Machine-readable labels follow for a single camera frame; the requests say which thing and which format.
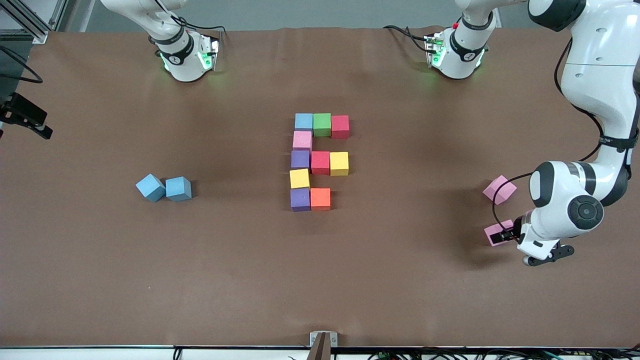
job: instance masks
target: light blue cube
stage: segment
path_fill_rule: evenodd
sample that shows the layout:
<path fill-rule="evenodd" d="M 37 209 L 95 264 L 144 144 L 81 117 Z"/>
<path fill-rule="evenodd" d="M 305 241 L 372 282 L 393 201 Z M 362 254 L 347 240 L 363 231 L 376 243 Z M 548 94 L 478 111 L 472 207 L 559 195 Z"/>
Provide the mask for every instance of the light blue cube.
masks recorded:
<path fill-rule="evenodd" d="M 184 176 L 166 181 L 166 196 L 173 201 L 184 201 L 191 198 L 191 182 Z"/>
<path fill-rule="evenodd" d="M 142 196 L 151 202 L 160 200 L 166 194 L 166 188 L 153 174 L 149 174 L 140 180 L 140 182 L 136 184 L 136 187 L 140 190 Z"/>
<path fill-rule="evenodd" d="M 314 114 L 296 114 L 295 130 L 313 131 Z"/>

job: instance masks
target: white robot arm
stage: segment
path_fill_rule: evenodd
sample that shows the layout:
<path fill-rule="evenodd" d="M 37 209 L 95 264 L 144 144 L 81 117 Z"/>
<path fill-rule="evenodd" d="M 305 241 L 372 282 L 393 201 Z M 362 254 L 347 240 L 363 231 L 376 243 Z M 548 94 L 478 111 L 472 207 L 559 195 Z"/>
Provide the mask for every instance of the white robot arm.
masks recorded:
<path fill-rule="evenodd" d="M 187 0 L 101 0 L 112 12 L 140 25 L 160 49 L 165 69 L 179 81 L 195 81 L 214 69 L 219 42 L 188 30 L 172 11 Z"/>
<path fill-rule="evenodd" d="M 640 102 L 633 87 L 640 57 L 640 5 L 632 0 L 530 0 L 530 18 L 560 31 L 571 25 L 573 44 L 561 81 L 564 96 L 603 125 L 592 163 L 547 161 L 531 176 L 536 206 L 516 219 L 513 233 L 526 265 L 570 255 L 557 246 L 595 229 L 604 207 L 619 200 L 631 177 Z"/>
<path fill-rule="evenodd" d="M 486 42 L 496 25 L 495 9 L 526 0 L 456 0 L 462 17 L 453 28 L 426 39 L 430 66 L 452 79 L 464 79 L 480 66 Z"/>

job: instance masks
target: green cube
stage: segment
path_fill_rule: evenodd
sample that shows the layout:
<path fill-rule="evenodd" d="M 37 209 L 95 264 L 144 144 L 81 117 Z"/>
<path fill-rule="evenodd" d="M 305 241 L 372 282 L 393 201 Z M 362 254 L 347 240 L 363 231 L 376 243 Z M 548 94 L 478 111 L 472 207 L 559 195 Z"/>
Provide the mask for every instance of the green cube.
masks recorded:
<path fill-rule="evenodd" d="M 331 114 L 314 114 L 314 136 L 331 136 Z"/>

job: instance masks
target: foam cube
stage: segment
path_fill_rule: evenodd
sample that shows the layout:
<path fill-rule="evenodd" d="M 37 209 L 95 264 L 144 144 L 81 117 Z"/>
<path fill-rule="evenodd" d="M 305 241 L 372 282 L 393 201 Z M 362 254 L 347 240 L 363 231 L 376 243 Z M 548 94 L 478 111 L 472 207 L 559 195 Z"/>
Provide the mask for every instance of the foam cube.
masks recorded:
<path fill-rule="evenodd" d="M 513 221 L 507 220 L 502 222 L 502 226 L 504 226 L 507 230 L 511 230 L 513 228 Z M 484 230 L 486 237 L 489 239 L 489 243 L 491 246 L 498 246 L 504 243 L 507 243 L 511 240 L 509 234 L 505 233 L 502 230 L 502 227 L 499 224 L 492 225 L 487 227 Z"/>
<path fill-rule="evenodd" d="M 329 163 L 330 155 L 328 151 L 311 152 L 311 174 L 331 175 Z"/>
<path fill-rule="evenodd" d="M 331 136 L 331 114 L 314 114 L 314 136 Z"/>
<path fill-rule="evenodd" d="M 489 200 L 493 200 L 493 195 L 495 194 L 495 191 L 498 190 L 500 185 L 506 182 L 507 182 L 507 179 L 504 176 L 500 175 L 496 180 L 493 180 L 491 184 L 489 184 L 489 187 L 484 189 L 482 193 L 485 194 L 489 198 Z M 495 197 L 495 204 L 499 205 L 507 201 L 507 199 L 516 191 L 516 189 L 517 187 L 513 183 L 508 183 L 507 185 L 504 185 L 500 189 L 500 192 L 498 193 L 498 195 L 496 195 Z"/>
<path fill-rule="evenodd" d="M 166 188 L 153 174 L 145 176 L 144 179 L 136 184 L 136 187 L 142 193 L 142 196 L 151 202 L 160 200 L 166 194 Z"/>
<path fill-rule="evenodd" d="M 296 123 L 294 128 L 298 131 L 313 131 L 314 114 L 296 114 Z"/>
<path fill-rule="evenodd" d="M 349 115 L 334 115 L 331 117 L 331 138 L 349 138 Z"/>
<path fill-rule="evenodd" d="M 310 161 L 310 152 L 306 150 L 293 150 L 291 152 L 291 168 L 294 170 L 309 168 Z"/>
<path fill-rule="evenodd" d="M 301 168 L 299 170 L 290 170 L 289 179 L 291 180 L 291 188 L 308 188 L 309 187 L 309 169 Z"/>
<path fill-rule="evenodd" d="M 191 181 L 184 176 L 174 177 L 166 182 L 166 196 L 173 201 L 185 201 L 192 198 Z"/>
<path fill-rule="evenodd" d="M 309 188 L 291 189 L 291 209 L 295 212 L 311 210 Z"/>
<path fill-rule="evenodd" d="M 312 211 L 331 210 L 331 189 L 311 188 L 311 210 Z"/>
<path fill-rule="evenodd" d="M 331 176 L 349 175 L 349 153 L 332 152 L 329 157 Z"/>
<path fill-rule="evenodd" d="M 294 131 L 293 132 L 293 149 L 306 150 L 311 152 L 312 144 L 311 131 Z"/>

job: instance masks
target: blue cube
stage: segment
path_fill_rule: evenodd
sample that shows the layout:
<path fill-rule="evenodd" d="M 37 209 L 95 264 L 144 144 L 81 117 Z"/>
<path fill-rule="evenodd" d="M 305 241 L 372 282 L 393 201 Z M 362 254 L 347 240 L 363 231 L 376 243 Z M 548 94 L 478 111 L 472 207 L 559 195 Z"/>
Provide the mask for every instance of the blue cube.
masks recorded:
<path fill-rule="evenodd" d="M 173 201 L 185 201 L 191 198 L 191 182 L 184 176 L 166 181 L 166 196 Z"/>
<path fill-rule="evenodd" d="M 136 184 L 136 187 L 140 190 L 142 196 L 151 202 L 160 200 L 160 198 L 166 194 L 166 188 L 153 174 L 149 174 L 140 180 L 140 182 Z"/>
<path fill-rule="evenodd" d="M 291 152 L 291 168 L 293 170 L 309 168 L 311 154 L 306 150 L 293 150 Z"/>
<path fill-rule="evenodd" d="M 314 114 L 296 114 L 296 131 L 313 131 Z"/>
<path fill-rule="evenodd" d="M 295 212 L 311 211 L 309 188 L 291 189 L 291 209 Z"/>

